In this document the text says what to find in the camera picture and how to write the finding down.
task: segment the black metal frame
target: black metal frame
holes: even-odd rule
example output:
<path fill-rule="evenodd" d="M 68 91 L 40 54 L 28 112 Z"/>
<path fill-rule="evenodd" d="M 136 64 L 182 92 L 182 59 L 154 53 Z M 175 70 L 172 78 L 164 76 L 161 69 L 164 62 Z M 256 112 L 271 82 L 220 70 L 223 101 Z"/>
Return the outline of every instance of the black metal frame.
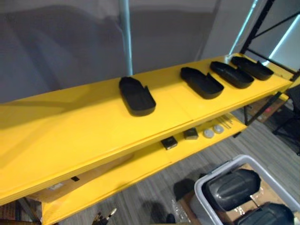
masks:
<path fill-rule="evenodd" d="M 255 54 L 255 55 L 257 55 L 257 56 L 259 56 L 259 57 L 261 57 L 261 58 L 263 58 L 265 60 L 267 60 L 267 61 L 270 61 L 271 63 L 273 63 L 273 64 L 275 64 L 275 65 L 283 68 L 284 70 L 286 70 L 286 71 L 288 71 L 290 73 L 292 73 L 293 76 L 290 79 L 290 81 L 295 81 L 300 76 L 300 69 L 298 71 L 291 70 L 290 68 L 288 68 L 288 67 L 286 67 L 286 66 L 284 66 L 284 65 L 282 65 L 282 64 L 280 64 L 280 63 L 278 63 L 278 62 L 276 62 L 276 61 L 274 61 L 274 60 L 272 60 L 272 59 L 270 59 L 270 58 L 268 58 L 268 57 L 266 57 L 264 55 L 261 55 L 260 53 L 258 53 L 258 52 L 256 52 L 256 51 L 254 51 L 254 50 L 252 50 L 252 49 L 249 48 L 249 46 L 250 46 L 250 44 L 251 44 L 251 42 L 252 42 L 253 39 L 261 36 L 262 34 L 268 32 L 269 30 L 271 30 L 271 29 L 273 29 L 273 28 L 281 25 L 282 23 L 284 23 L 284 22 L 286 22 L 286 21 L 288 21 L 288 20 L 290 20 L 290 19 L 292 19 L 295 16 L 297 16 L 297 15 L 300 14 L 300 11 L 299 11 L 299 12 L 297 12 L 297 13 L 289 16 L 288 18 L 286 18 L 286 19 L 284 19 L 284 20 L 276 23 L 275 25 L 271 26 L 270 28 L 268 28 L 268 29 L 260 32 L 259 34 L 257 34 L 257 32 L 258 32 L 261 24 L 263 23 L 264 19 L 266 18 L 266 16 L 267 16 L 269 10 L 271 9 L 274 1 L 275 0 L 268 0 L 266 2 L 264 8 L 262 9 L 261 14 L 259 15 L 259 17 L 258 17 L 255 25 L 253 26 L 253 28 L 252 28 L 252 30 L 251 30 L 248 38 L 246 39 L 246 41 L 245 41 L 245 43 L 244 43 L 244 45 L 243 45 L 240 53 L 245 54 L 246 51 L 249 51 L 249 52 L 251 52 L 251 53 L 253 53 L 253 54 Z M 280 97 L 281 94 L 282 93 L 280 91 L 277 92 L 272 98 L 269 99 L 269 101 L 250 120 L 248 120 L 247 106 L 245 106 L 244 107 L 245 125 L 249 126 L 251 123 L 253 123 L 253 121 L 256 120 L 268 107 L 270 107 L 270 105 L 272 105 Z M 241 132 L 236 133 L 233 137 L 237 137 L 240 133 Z"/>
<path fill-rule="evenodd" d="M 32 222 L 37 223 L 37 224 L 42 224 L 40 219 L 37 217 L 37 215 L 35 214 L 34 210 L 31 208 L 28 200 L 25 197 L 18 199 L 18 202 L 21 205 L 21 207 L 23 208 L 23 210 L 30 217 Z"/>

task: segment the brown cardboard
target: brown cardboard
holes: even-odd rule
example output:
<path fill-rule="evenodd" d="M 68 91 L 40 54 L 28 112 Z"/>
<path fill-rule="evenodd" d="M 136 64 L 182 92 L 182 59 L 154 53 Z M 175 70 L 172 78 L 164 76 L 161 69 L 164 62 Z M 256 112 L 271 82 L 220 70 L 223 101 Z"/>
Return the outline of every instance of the brown cardboard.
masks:
<path fill-rule="evenodd" d="M 253 116 L 255 115 L 271 98 L 272 96 L 265 97 L 260 99 L 254 103 L 249 104 L 248 113 Z M 272 105 L 270 105 L 258 118 L 257 120 L 264 123 L 271 115 L 274 114 L 283 104 L 285 101 L 281 99 L 277 99 Z"/>
<path fill-rule="evenodd" d="M 193 213 L 192 209 L 189 206 L 190 201 L 195 195 L 194 191 L 187 193 L 182 199 L 178 201 L 178 203 L 182 206 L 183 210 L 186 212 L 187 217 L 191 221 L 192 225 L 201 225 L 197 216 Z"/>
<path fill-rule="evenodd" d="M 0 206 L 0 219 L 15 219 L 15 202 Z"/>
<path fill-rule="evenodd" d="M 52 202 L 53 200 L 62 197 L 63 195 L 79 188 L 80 186 L 86 184 L 87 182 L 101 176 L 102 174 L 106 173 L 107 171 L 117 167 L 118 165 L 126 162 L 127 160 L 133 157 L 133 153 L 128 154 L 126 156 L 122 156 L 114 161 L 109 163 L 103 164 L 95 169 L 89 170 L 82 174 L 77 175 L 76 177 L 79 178 L 78 181 L 74 181 L 72 179 L 68 179 L 62 181 L 56 185 L 53 185 L 49 188 L 40 190 L 36 193 L 28 195 L 28 198 L 43 201 L 43 202 Z"/>
<path fill-rule="evenodd" d="M 255 210 L 256 208 L 257 208 L 256 204 L 251 200 L 236 207 L 231 211 L 227 211 L 227 212 L 216 211 L 216 213 L 223 223 L 234 225 L 234 221 L 236 219 L 244 216 L 246 213 L 249 213 L 250 211 Z"/>

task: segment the black chair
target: black chair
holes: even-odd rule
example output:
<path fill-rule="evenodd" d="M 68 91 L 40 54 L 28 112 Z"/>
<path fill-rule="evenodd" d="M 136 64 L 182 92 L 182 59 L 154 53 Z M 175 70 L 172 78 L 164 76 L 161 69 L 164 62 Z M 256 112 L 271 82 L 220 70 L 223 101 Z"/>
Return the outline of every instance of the black chair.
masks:
<path fill-rule="evenodd" d="M 284 128 L 287 124 L 290 124 L 292 122 L 295 122 L 296 120 L 300 120 L 300 85 L 297 85 L 296 87 L 293 87 L 287 91 L 287 95 L 292 99 L 293 101 L 293 117 L 289 118 L 286 122 L 281 124 L 276 128 L 276 130 L 273 131 L 273 134 L 275 135 L 281 135 L 284 137 L 288 137 L 293 141 L 293 144 L 300 147 L 298 141 L 300 140 L 300 137 L 294 137 L 291 135 L 287 135 L 284 133 L 279 132 L 279 129 Z"/>

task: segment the light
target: light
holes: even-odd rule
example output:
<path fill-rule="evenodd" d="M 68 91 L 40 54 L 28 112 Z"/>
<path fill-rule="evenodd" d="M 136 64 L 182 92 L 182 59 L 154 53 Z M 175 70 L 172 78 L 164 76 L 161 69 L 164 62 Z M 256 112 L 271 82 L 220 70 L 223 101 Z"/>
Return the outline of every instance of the light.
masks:
<path fill-rule="evenodd" d="M 272 57 L 274 56 L 274 54 L 277 52 L 278 48 L 282 45 L 282 43 L 285 41 L 286 37 L 289 35 L 289 33 L 292 31 L 292 29 L 294 28 L 294 26 L 296 25 L 296 23 L 298 22 L 300 18 L 300 15 L 298 15 L 296 17 L 296 19 L 294 19 L 294 21 L 292 22 L 292 24 L 290 25 L 289 29 L 287 29 L 286 33 L 283 35 L 283 37 L 280 39 L 280 41 L 278 42 L 278 44 L 276 45 L 276 47 L 274 48 L 274 50 L 272 51 L 271 55 L 269 56 L 270 59 L 272 59 Z"/>
<path fill-rule="evenodd" d="M 235 41 L 234 41 L 234 43 L 233 43 L 233 46 L 232 46 L 231 49 L 230 49 L 229 54 L 232 54 L 232 53 L 233 53 L 233 50 L 234 50 L 234 48 L 235 48 L 237 42 L 239 41 L 239 39 L 240 39 L 242 33 L 244 32 L 244 29 L 245 29 L 247 23 L 249 22 L 249 19 L 250 19 L 251 15 L 252 15 L 252 13 L 253 13 L 253 11 L 254 11 L 254 8 L 256 7 L 257 2 L 258 2 L 258 0 L 254 0 L 252 6 L 251 6 L 251 8 L 250 8 L 250 11 L 249 11 L 249 13 L 248 13 L 248 15 L 247 15 L 247 17 L 246 17 L 246 19 L 245 19 L 243 25 L 242 25 L 242 28 L 240 29 L 240 32 L 239 32 L 238 36 L 236 37 L 236 39 L 235 39 Z"/>

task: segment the gray wall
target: gray wall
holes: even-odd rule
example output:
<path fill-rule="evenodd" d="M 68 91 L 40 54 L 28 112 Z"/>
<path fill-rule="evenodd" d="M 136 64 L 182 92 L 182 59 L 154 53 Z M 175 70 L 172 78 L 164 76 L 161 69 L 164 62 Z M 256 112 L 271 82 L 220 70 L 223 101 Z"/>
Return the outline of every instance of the gray wall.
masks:
<path fill-rule="evenodd" d="M 126 74 L 118 0 L 0 3 L 1 102 Z M 252 3 L 130 0 L 134 73 L 227 54 Z"/>

